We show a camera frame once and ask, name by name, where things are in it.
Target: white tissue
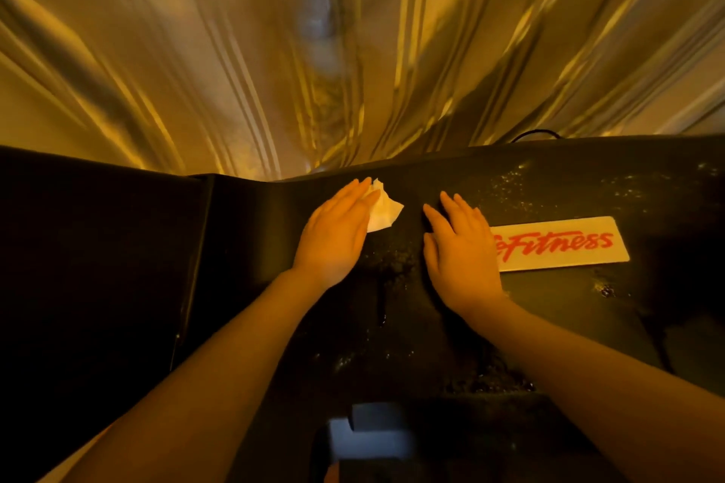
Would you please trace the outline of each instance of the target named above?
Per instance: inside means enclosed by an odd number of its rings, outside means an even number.
[[[383,189],[383,182],[378,179],[372,183],[366,195],[371,194],[376,189],[380,190],[380,198],[373,205],[372,209],[370,209],[370,221],[367,223],[368,233],[393,225],[393,222],[398,219],[400,211],[403,209],[403,205],[396,203],[388,197],[385,189]]]

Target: rectangular logo plate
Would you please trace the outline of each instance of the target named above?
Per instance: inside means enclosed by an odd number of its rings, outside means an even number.
[[[501,271],[629,262],[611,216],[492,227]]]

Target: wire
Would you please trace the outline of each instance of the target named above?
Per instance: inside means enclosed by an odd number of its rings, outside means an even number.
[[[528,131],[524,132],[523,134],[519,134],[517,137],[515,137],[513,140],[511,140],[511,143],[516,143],[518,140],[520,140],[524,136],[529,136],[530,134],[538,134],[539,132],[542,132],[544,134],[549,134],[549,135],[553,136],[554,138],[556,138],[557,140],[561,140],[561,136],[559,134],[557,134],[556,132],[554,132],[553,130],[548,130],[546,128],[537,128],[534,130],[528,130]]]

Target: person's left hand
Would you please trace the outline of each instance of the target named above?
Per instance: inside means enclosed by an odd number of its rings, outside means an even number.
[[[293,271],[313,279],[321,290],[337,285],[358,261],[367,235],[370,209],[379,191],[365,196],[371,178],[340,189],[310,217],[302,231]]]

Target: shiny fabric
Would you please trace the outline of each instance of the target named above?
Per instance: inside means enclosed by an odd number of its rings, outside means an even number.
[[[0,0],[0,142],[272,180],[533,128],[725,130],[724,18],[725,0]]]

